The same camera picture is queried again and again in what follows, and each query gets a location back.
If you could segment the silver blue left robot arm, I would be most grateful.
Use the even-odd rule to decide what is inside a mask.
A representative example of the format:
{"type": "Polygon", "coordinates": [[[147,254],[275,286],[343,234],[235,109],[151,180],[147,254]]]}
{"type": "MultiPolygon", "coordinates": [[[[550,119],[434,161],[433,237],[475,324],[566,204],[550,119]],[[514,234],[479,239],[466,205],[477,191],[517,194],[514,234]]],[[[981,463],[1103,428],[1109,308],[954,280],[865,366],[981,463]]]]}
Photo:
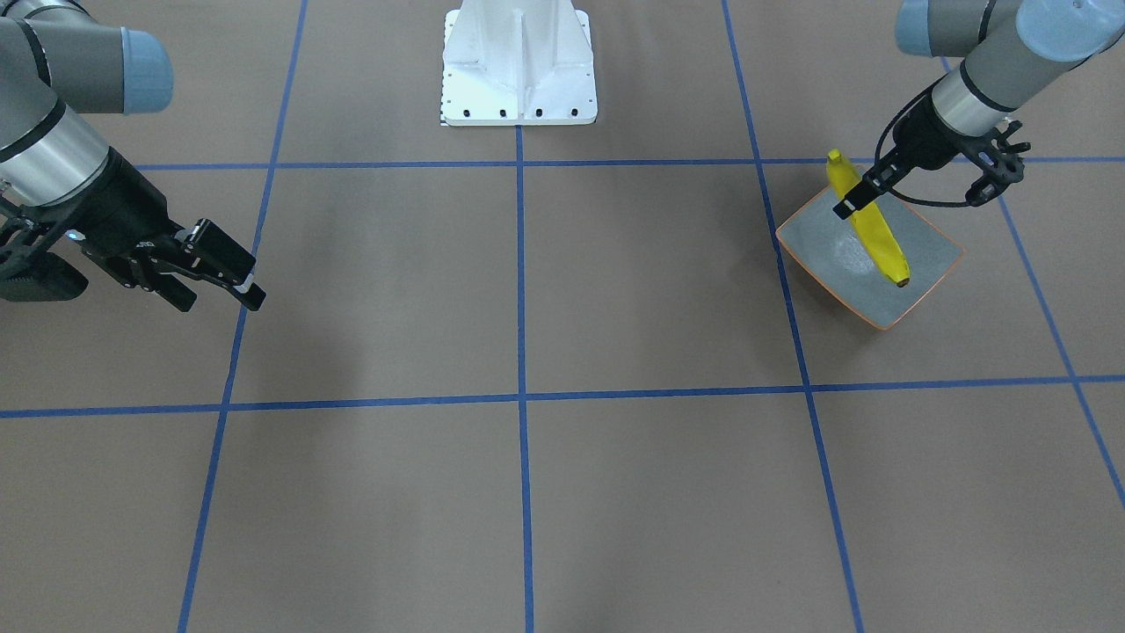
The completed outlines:
{"type": "Polygon", "coordinates": [[[904,1],[897,46],[908,54],[958,56],[957,67],[922,89],[893,116],[875,164],[832,211],[848,219],[916,169],[938,170],[965,156],[981,175],[961,206],[981,206],[1024,177],[1028,144],[999,124],[1058,76],[1122,39],[1120,1],[904,1]]]}

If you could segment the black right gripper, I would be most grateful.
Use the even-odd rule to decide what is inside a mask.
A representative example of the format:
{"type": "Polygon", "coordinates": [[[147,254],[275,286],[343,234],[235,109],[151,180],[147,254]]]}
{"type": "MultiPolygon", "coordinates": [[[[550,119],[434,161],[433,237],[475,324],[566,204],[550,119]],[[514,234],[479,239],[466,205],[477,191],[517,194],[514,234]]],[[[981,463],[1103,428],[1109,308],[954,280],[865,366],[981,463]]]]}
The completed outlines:
{"type": "Polygon", "coordinates": [[[76,193],[37,207],[53,206],[74,212],[68,230],[81,234],[84,256],[118,284],[156,293],[177,311],[190,311],[197,300],[182,275],[220,286],[249,311],[266,301],[254,283],[256,257],[214,221],[191,229],[173,221],[166,197],[116,150],[76,193]]]}

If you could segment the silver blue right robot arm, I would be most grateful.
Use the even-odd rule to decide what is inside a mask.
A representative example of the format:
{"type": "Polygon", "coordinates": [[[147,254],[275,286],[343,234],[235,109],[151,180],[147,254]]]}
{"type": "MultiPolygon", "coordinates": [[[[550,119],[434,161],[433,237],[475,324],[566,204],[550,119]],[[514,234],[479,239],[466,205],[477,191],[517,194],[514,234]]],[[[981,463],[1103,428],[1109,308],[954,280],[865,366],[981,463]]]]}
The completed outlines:
{"type": "Polygon", "coordinates": [[[87,121],[171,103],[174,71],[156,36],[102,25],[79,1],[4,1],[1,84],[4,301],[83,293],[86,275],[54,252],[71,239],[117,284],[179,311],[196,301],[187,280],[261,308],[256,257],[214,221],[173,221],[160,189],[87,121]]]}

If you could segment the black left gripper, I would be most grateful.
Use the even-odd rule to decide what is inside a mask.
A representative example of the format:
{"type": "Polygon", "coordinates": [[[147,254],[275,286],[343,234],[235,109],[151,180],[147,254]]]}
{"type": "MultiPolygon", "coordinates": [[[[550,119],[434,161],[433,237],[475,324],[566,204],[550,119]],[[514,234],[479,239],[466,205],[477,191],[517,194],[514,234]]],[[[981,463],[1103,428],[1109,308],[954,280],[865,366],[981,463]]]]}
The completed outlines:
{"type": "Polygon", "coordinates": [[[832,192],[838,197],[832,212],[847,220],[886,193],[896,184],[897,175],[914,169],[945,168],[961,154],[957,141],[964,137],[971,136],[942,120],[935,105],[911,105],[892,125],[896,148],[886,155],[888,168],[873,168],[864,175],[854,168],[831,168],[832,192]]]}

